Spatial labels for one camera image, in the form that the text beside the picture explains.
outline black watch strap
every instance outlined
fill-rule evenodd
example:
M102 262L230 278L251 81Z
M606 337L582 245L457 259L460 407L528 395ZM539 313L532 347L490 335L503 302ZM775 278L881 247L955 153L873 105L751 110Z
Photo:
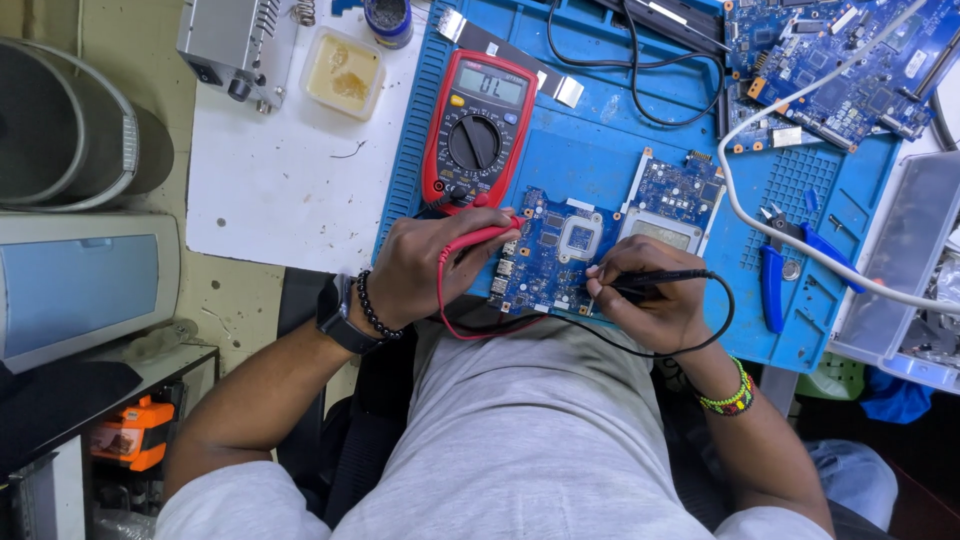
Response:
M385 339L370 337L348 320L350 313L350 278L346 274L333 277L317 296L317 330L356 355L365 355L383 344Z

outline jeans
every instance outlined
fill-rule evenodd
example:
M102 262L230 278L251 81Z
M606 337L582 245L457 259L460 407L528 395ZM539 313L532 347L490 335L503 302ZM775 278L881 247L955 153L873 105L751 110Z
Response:
M824 493L884 531L897 499L897 477L870 447L839 439L805 442Z

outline knob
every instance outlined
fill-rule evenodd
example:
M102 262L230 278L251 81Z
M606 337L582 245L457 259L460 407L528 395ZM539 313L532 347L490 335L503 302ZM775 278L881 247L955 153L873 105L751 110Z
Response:
M227 89L227 94L240 103L247 101L247 98L250 96L250 85L246 81L241 81L240 79L234 79L230 81L230 87Z
M486 169L500 156L500 132L481 114L468 114L458 120L447 144L450 156L466 170Z

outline person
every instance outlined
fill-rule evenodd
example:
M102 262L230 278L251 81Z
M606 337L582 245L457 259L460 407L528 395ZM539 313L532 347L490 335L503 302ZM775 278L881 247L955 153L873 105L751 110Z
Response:
M437 311L441 249L507 226L512 214L480 208L397 220L366 281L379 322L402 329ZM518 238L513 230L451 254L444 301ZM609 285L624 272L704 267L647 236L620 241L587 270L589 294L620 328L597 331L634 350L703 343L712 335L704 280L658 285L662 298L639 306ZM348 320L379 337L356 288ZM719 342L675 357L707 406L739 396L736 410L705 411L736 502L711 532L678 499L649 361L556 319L469 341L418 324L407 429L380 482L332 532L270 454L352 357L309 322L238 366L186 419L169 455L156 538L833 537L810 454Z

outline colorful beaded bracelet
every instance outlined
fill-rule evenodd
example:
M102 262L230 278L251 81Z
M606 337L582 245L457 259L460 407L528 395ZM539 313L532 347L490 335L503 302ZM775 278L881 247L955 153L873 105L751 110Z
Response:
M754 395L756 394L754 390L754 380L743 371L743 365L740 363L740 360L731 356L733 363L736 364L736 369L740 371L740 389L737 390L736 394L733 394L732 398L717 402L714 400L709 400L700 392L694 390L694 394L697 396L697 399L700 401L700 405L706 410L719 414L720 416L736 416L750 408L750 405L754 404Z

